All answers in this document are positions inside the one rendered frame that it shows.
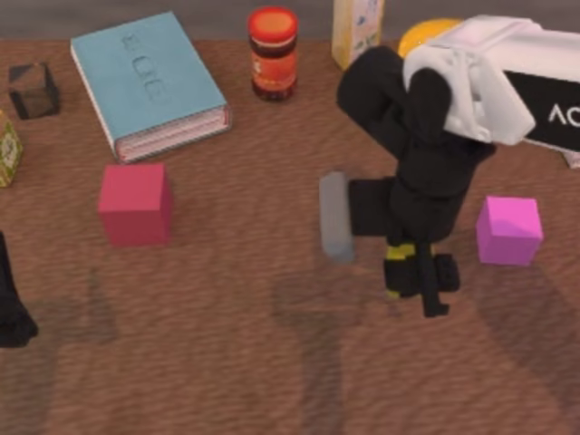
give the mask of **yellow lid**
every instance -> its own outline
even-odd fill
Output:
[[[401,38],[399,56],[405,57],[416,46],[426,43],[459,23],[461,23],[459,19],[439,18],[414,25]]]

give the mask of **magenta cube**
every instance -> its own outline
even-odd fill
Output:
[[[544,232],[532,198],[486,197],[477,224],[479,261],[528,266]]]
[[[167,243],[172,204],[163,164],[110,165],[105,169],[99,215],[112,245]]]

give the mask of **wooden table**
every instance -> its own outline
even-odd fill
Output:
[[[321,254],[318,179],[393,160],[335,106],[328,43],[300,46],[299,93],[256,99],[245,43],[196,43],[234,129],[156,158],[176,197],[170,246],[113,249],[96,215],[112,155],[66,42],[0,42],[47,61],[62,114],[18,121],[25,155],[0,228],[42,328],[0,352],[2,435],[578,433],[580,175],[522,145],[485,163],[446,243],[463,289],[447,318],[383,297],[382,241]],[[10,111],[6,97],[0,107]],[[533,266],[482,266],[487,194],[535,197]]]

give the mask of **table surface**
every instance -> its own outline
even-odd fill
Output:
[[[22,298],[42,328],[0,352],[3,435],[565,435],[580,431],[580,173],[529,145],[474,180],[454,235],[462,291],[449,317],[384,298],[382,241],[321,253],[318,180],[391,173],[336,108],[328,43],[300,45],[300,87],[259,101],[245,43],[196,43],[232,131],[151,161],[176,199],[166,247],[114,249],[96,214],[113,163],[67,42],[0,42],[0,68],[45,60],[62,113],[16,121],[24,159],[0,192]],[[15,119],[5,95],[0,107]],[[530,267],[483,266],[487,194],[537,198]]]

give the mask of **blue book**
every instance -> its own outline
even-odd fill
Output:
[[[71,53],[120,162],[230,127],[226,99],[172,12],[73,38]]]

